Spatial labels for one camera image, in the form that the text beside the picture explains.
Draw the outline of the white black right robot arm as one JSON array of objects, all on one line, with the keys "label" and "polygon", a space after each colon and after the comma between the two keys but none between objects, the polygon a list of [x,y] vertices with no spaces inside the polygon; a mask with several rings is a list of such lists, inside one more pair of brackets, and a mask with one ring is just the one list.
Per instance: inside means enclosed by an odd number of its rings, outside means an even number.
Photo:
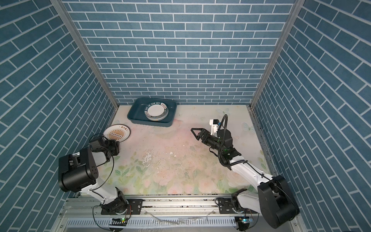
[{"label": "white black right robot arm", "polygon": [[255,193],[242,188],[232,193],[230,198],[216,200],[220,213],[234,211],[245,214],[254,211],[263,216],[274,229],[293,220],[299,213],[299,206],[283,176],[272,176],[260,170],[233,147],[233,138],[227,129],[217,130],[216,135],[204,128],[192,128],[198,141],[209,147],[220,164],[237,173],[256,190]]}]

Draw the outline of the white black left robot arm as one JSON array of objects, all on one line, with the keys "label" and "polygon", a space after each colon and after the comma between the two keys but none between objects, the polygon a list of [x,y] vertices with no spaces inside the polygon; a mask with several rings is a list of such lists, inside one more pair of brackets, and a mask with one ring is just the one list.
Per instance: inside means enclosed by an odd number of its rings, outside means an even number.
[{"label": "white black left robot arm", "polygon": [[93,136],[79,152],[59,158],[58,184],[64,192],[86,193],[100,202],[101,214],[121,215],[129,203],[117,187],[106,186],[108,177],[100,177],[98,167],[112,162],[119,154],[119,141],[102,134]]}]

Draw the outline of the teal plastic bin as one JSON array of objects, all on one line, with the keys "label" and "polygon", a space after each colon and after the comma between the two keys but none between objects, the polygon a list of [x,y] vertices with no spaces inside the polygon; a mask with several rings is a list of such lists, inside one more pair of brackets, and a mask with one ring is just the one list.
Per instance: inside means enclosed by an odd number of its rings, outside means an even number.
[{"label": "teal plastic bin", "polygon": [[[150,121],[144,113],[145,107],[151,102],[163,102],[169,108],[168,116],[161,121]],[[177,109],[177,103],[173,100],[156,99],[156,98],[138,98],[128,112],[127,118],[134,124],[157,126],[157,127],[170,127],[173,124]]]}]

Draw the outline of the orange sunburst plate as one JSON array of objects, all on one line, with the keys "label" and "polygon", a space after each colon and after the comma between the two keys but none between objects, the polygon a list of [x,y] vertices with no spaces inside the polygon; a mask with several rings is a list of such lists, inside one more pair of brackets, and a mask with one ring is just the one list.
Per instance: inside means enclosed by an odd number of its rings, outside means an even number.
[{"label": "orange sunburst plate", "polygon": [[130,137],[131,130],[124,124],[115,124],[108,127],[103,135],[109,140],[115,140],[117,142],[124,142]]}]

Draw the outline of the aluminium mounting rail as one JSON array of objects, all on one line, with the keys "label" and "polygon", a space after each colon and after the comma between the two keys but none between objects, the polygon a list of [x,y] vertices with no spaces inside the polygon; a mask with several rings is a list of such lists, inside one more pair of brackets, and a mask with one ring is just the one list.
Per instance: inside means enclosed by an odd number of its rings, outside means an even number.
[{"label": "aluminium mounting rail", "polygon": [[303,232],[300,218],[272,228],[254,211],[220,214],[215,198],[221,195],[132,195],[142,199],[139,215],[102,215],[91,197],[69,198],[52,227],[53,232]]}]

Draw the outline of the green lettered rim plate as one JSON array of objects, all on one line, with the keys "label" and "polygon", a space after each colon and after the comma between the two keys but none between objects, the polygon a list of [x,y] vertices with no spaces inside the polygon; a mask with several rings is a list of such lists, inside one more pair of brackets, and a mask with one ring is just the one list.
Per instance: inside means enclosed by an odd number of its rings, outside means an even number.
[{"label": "green lettered rim plate", "polygon": [[150,121],[161,121],[168,116],[169,108],[161,101],[154,101],[145,107],[144,113]]}]

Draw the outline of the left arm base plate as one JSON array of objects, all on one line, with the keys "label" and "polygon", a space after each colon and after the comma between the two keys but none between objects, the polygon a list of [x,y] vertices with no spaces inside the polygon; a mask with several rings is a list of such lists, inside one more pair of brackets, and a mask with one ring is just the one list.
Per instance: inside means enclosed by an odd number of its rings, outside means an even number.
[{"label": "left arm base plate", "polygon": [[115,199],[107,204],[100,204],[102,215],[139,215],[142,210],[142,199]]}]

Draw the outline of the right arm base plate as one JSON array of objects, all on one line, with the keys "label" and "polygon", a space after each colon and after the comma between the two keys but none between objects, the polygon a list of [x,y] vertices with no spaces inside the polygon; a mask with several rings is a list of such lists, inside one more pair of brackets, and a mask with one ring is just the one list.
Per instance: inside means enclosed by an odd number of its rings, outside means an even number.
[{"label": "right arm base plate", "polygon": [[220,214],[240,214],[231,198],[218,197],[214,200]]}]

